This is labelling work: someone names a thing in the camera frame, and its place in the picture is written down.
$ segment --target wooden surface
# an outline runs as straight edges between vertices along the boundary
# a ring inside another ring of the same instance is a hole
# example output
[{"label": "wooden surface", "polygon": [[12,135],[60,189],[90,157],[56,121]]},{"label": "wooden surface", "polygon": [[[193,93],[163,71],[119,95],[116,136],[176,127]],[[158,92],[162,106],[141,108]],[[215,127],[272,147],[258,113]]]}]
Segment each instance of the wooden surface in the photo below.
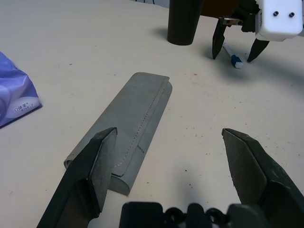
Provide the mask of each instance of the wooden surface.
[{"label": "wooden surface", "polygon": [[[2,1],[0,50],[29,75],[43,107],[0,129],[1,227],[38,224],[64,159],[135,72],[169,76],[173,92],[130,196],[108,191],[89,227],[118,227],[132,200],[224,212],[239,202],[224,127],[257,138],[304,191],[303,38],[270,42],[237,70],[224,50],[211,59],[216,19],[201,17],[182,47],[166,40],[168,12],[128,0]],[[225,37],[248,57],[253,33],[232,27]]]}]

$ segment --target black cylindrical cup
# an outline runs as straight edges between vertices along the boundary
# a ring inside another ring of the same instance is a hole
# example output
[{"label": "black cylindrical cup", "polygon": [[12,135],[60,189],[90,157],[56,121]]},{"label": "black cylindrical cup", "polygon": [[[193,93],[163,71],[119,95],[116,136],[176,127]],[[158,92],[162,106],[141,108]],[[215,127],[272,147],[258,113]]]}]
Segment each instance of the black cylindrical cup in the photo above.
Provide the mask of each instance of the black cylindrical cup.
[{"label": "black cylindrical cup", "polygon": [[192,44],[203,4],[204,0],[170,0],[167,37],[170,43]]}]

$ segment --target marker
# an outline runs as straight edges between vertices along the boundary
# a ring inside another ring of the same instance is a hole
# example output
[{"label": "marker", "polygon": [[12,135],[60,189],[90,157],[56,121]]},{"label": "marker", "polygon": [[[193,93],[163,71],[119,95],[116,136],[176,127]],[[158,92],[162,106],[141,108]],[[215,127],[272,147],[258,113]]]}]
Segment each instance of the marker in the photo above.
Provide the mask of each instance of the marker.
[{"label": "marker", "polygon": [[232,65],[237,69],[241,69],[243,67],[242,60],[233,53],[233,51],[231,50],[231,48],[229,47],[229,45],[227,43],[224,43],[223,47],[227,51],[229,56],[231,57]]}]

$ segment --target brown object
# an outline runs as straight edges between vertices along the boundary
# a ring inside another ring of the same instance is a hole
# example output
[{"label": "brown object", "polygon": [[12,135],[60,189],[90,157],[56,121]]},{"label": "brown object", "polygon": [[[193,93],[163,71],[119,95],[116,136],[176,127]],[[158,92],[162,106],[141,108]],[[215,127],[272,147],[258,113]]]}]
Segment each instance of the brown object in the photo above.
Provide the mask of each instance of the brown object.
[{"label": "brown object", "polygon": [[205,0],[202,15],[219,18],[231,16],[240,0]]}]

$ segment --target stitching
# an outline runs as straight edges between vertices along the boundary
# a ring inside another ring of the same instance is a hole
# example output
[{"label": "stitching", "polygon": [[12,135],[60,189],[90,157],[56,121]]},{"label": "stitching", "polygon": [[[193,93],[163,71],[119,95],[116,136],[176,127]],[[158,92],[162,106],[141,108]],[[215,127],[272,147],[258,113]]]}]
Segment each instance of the stitching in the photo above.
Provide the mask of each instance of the stitching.
[{"label": "stitching", "polygon": [[118,165],[115,165],[114,167],[120,166],[120,165],[124,162],[124,160],[126,159],[126,157],[127,157],[128,153],[129,153],[129,151],[130,151],[130,149],[131,149],[131,147],[132,147],[132,145],[133,145],[135,139],[136,139],[137,136],[138,136],[138,132],[140,131],[140,129],[141,129],[141,127],[142,127],[142,125],[143,125],[143,123],[144,123],[144,121],[145,121],[145,119],[146,119],[146,117],[147,117],[147,115],[148,115],[148,113],[149,113],[149,111],[150,111],[150,109],[152,108],[152,105],[153,105],[153,103],[154,103],[154,101],[155,101],[155,98],[157,97],[159,91],[161,90],[161,87],[162,87],[162,84],[164,83],[164,80],[165,80],[165,79],[162,80],[161,86],[159,87],[159,89],[158,89],[158,91],[157,91],[157,93],[156,93],[156,95],[155,95],[155,97],[154,97],[154,99],[153,99],[153,101],[152,101],[152,103],[151,103],[151,105],[150,105],[150,107],[149,107],[149,109],[148,109],[146,115],[144,116],[143,121],[142,121],[141,125],[139,126],[138,131],[136,132],[136,135],[134,136],[134,138],[133,138],[133,140],[132,140],[132,143],[131,143],[131,145],[130,145],[128,151],[127,151],[127,153],[125,154],[125,156],[124,156],[122,162],[119,163]]}]

